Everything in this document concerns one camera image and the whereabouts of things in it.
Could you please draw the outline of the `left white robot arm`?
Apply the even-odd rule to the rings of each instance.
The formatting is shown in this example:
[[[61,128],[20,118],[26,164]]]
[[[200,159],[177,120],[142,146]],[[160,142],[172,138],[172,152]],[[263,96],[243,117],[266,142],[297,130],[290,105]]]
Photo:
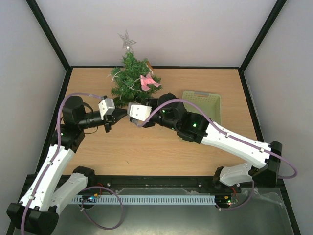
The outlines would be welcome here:
[[[97,189],[95,171],[79,166],[62,186],[58,182],[69,161],[74,157],[85,137],[85,130],[103,126],[109,132],[113,125],[127,115],[127,110],[116,108],[106,96],[99,100],[98,110],[89,113],[83,93],[73,93],[62,101],[56,131],[51,139],[46,159],[32,185],[18,203],[11,203],[7,215],[21,234],[51,234],[63,209],[81,191]]]

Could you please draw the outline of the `small green christmas tree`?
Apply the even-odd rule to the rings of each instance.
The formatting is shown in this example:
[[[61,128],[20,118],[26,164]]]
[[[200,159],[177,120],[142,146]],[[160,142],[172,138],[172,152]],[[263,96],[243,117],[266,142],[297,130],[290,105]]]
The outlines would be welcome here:
[[[162,89],[161,78],[153,75],[148,59],[137,60],[132,52],[122,57],[123,67],[113,68],[111,94],[116,107],[127,106],[130,102],[142,102],[153,97]]]

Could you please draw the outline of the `pink fabric bow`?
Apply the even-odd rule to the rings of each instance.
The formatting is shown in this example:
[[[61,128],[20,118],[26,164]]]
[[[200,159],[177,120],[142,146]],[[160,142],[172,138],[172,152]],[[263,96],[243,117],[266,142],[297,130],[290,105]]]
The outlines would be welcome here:
[[[146,76],[141,75],[140,84],[141,84],[141,89],[143,91],[148,91],[150,89],[149,85],[153,85],[157,88],[161,85],[157,83],[155,80],[153,80],[150,74],[147,74]]]

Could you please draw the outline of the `green perforated plastic basket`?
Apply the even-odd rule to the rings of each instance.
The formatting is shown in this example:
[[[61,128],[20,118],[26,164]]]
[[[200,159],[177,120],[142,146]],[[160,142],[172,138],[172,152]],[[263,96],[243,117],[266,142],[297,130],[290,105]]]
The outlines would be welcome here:
[[[218,94],[184,91],[178,105],[182,115],[177,135],[184,141],[211,145],[224,136],[221,126],[221,97]]]

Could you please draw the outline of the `silver star ornament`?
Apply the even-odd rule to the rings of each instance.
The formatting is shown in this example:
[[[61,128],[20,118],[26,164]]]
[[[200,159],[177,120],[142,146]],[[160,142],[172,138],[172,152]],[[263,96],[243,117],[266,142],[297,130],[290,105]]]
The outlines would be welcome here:
[[[127,32],[127,30],[125,30],[125,33],[122,35],[122,34],[118,34],[120,39],[123,41],[123,45],[122,45],[122,48],[125,49],[127,52],[134,52],[133,50],[133,45],[136,44],[136,41],[134,40],[131,40],[129,38],[129,34]]]

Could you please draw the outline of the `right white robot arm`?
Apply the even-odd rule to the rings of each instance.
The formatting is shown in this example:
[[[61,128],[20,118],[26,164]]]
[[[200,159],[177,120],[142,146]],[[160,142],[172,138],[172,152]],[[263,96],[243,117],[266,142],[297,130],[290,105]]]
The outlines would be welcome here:
[[[160,98],[148,99],[144,104],[130,103],[128,115],[138,127],[148,128],[158,124],[176,131],[184,141],[213,146],[243,159],[243,164],[217,168],[212,180],[217,191],[223,192],[236,184],[247,182],[269,188],[276,186],[281,143],[243,137],[214,122],[199,107],[195,113],[186,110],[186,104],[191,102],[168,93]]]

